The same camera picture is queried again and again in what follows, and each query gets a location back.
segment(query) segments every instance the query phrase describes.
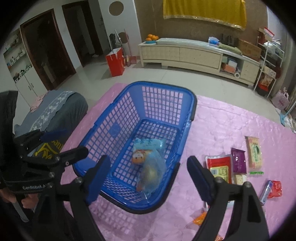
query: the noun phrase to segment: dark door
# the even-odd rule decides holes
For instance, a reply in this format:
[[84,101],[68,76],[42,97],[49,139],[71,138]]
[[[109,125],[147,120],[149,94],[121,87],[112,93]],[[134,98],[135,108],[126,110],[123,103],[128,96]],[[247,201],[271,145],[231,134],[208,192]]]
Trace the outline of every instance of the dark door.
[[62,8],[73,45],[81,65],[85,66],[94,54],[103,54],[89,3],[79,1],[62,5]]
[[56,88],[75,73],[53,9],[22,24],[21,32],[32,64],[48,90]]

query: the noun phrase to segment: circular hole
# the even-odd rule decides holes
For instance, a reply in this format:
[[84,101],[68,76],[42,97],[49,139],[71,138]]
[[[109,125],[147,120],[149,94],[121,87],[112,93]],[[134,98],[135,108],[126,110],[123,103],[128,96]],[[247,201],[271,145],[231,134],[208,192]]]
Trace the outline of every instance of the circular hole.
[[118,35],[121,38],[121,41],[123,44],[126,44],[128,42],[128,37],[126,36],[125,32],[121,32]]
[[123,12],[123,4],[122,2],[115,1],[110,4],[109,6],[109,12],[113,16],[118,16]]

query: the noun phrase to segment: wooden door frame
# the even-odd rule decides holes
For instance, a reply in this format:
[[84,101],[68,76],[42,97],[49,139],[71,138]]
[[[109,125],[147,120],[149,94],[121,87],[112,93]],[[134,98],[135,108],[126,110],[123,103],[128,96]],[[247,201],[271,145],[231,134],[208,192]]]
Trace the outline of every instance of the wooden door frame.
[[[95,24],[94,24],[94,19],[93,19],[92,14],[91,14],[91,9],[89,7],[88,0],[78,1],[78,2],[73,2],[73,3],[68,3],[68,4],[62,5],[62,9],[63,9],[63,13],[64,13],[64,17],[65,17],[65,20],[66,20],[67,27],[69,25],[69,21],[66,18],[65,11],[66,11],[66,9],[69,9],[69,8],[75,7],[75,6],[81,6],[81,8],[82,8],[82,12],[83,12],[84,19],[85,19],[85,22],[86,22],[87,30],[89,32],[89,36],[91,38],[91,42],[92,42],[92,45],[93,45],[94,50],[95,50],[95,54],[102,55],[103,54],[102,46],[101,46],[97,31],[96,31],[96,27],[95,27]],[[80,63],[82,65],[82,67],[84,67],[86,64],[83,62],[83,58],[80,55],[80,53],[78,51],[78,48],[76,47],[76,43],[73,41],[74,37],[71,34],[71,31],[69,31],[69,33],[70,33],[70,37],[71,37],[71,40],[73,42],[74,48],[76,50],[76,53],[78,55],[78,58],[80,60]]]
[[25,35],[25,27],[26,27],[26,26],[28,26],[30,23],[36,21],[37,19],[39,19],[40,17],[42,17],[44,14],[47,14],[47,13],[49,13],[49,12],[50,12],[51,15],[52,15],[52,19],[53,19],[53,23],[54,23],[54,28],[55,28],[55,30],[56,30],[56,32],[57,32],[58,39],[59,39],[59,41],[60,41],[60,43],[61,43],[61,46],[62,46],[62,49],[63,49],[64,55],[66,56],[67,62],[68,62],[68,64],[69,64],[69,66],[70,66],[70,72],[71,72],[71,74],[75,74],[75,73],[76,73],[76,70],[75,70],[75,68],[74,68],[74,66],[73,66],[73,64],[72,64],[72,62],[71,62],[71,60],[70,60],[70,57],[69,57],[68,52],[67,52],[67,50],[66,50],[66,47],[65,47],[65,45],[64,45],[64,42],[63,42],[63,39],[62,39],[61,33],[60,33],[59,28],[58,28],[58,26],[57,26],[57,20],[56,20],[55,14],[54,14],[54,9],[50,9],[50,10],[47,10],[47,11],[45,11],[45,12],[42,12],[42,13],[36,15],[35,17],[30,18],[28,21],[22,23],[22,24],[20,25],[20,32],[21,32],[21,35],[22,35],[22,39],[23,39],[23,42],[24,42],[24,45],[25,45],[25,48],[26,48],[27,54],[28,54],[28,56],[29,56],[29,58],[30,58],[30,60],[31,60],[31,62],[32,62],[32,65],[34,66],[34,68],[35,68],[35,70],[36,70],[36,72],[37,72],[39,78],[41,79],[42,83],[44,84],[44,86],[46,87],[47,90],[52,90],[51,86],[48,85],[48,80],[47,80],[46,77],[41,73],[39,67],[38,67],[37,64],[36,64],[36,61],[35,61],[35,59],[34,59],[34,56],[32,55],[32,53],[31,53],[31,49],[30,49],[30,47],[29,47],[29,45],[28,45],[27,37],[26,37],[26,35]]

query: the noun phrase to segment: blue plastic basket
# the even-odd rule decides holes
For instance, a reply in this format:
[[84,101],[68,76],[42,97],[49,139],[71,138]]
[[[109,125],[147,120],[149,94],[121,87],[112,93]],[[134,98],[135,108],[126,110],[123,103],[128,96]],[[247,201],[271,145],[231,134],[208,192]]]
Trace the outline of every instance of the blue plastic basket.
[[[177,175],[196,104],[196,96],[178,86],[144,81],[128,85],[81,142],[89,155],[73,165],[74,171],[83,176],[106,154],[112,166],[101,195],[130,213],[156,210],[166,200]],[[167,170],[148,200],[136,191],[141,167],[131,162],[135,138],[166,139]]]

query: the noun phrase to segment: pink table cover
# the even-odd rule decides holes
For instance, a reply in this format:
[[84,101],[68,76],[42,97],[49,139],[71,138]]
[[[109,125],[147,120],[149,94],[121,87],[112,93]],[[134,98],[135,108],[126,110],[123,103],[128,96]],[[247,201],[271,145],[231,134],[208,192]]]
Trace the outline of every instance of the pink table cover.
[[[117,83],[90,109],[66,142],[62,151],[75,148],[94,122],[123,90]],[[248,177],[257,194],[266,180],[281,181],[283,196],[272,198],[264,206],[270,234],[281,225],[292,208],[295,198],[296,135],[280,124],[239,107],[204,96],[197,96],[197,109],[181,157],[176,180],[166,202],[156,211],[135,215],[128,213],[101,196],[89,208],[106,240],[183,240],[190,241],[198,226],[192,223],[204,206],[187,172],[186,161],[195,155],[200,162],[205,156],[230,154],[231,147],[247,151],[245,136],[260,138],[263,154],[263,176]],[[61,183],[76,177],[72,166],[67,167]],[[71,212],[69,203],[65,204]],[[227,210],[219,234],[225,236],[231,210]]]

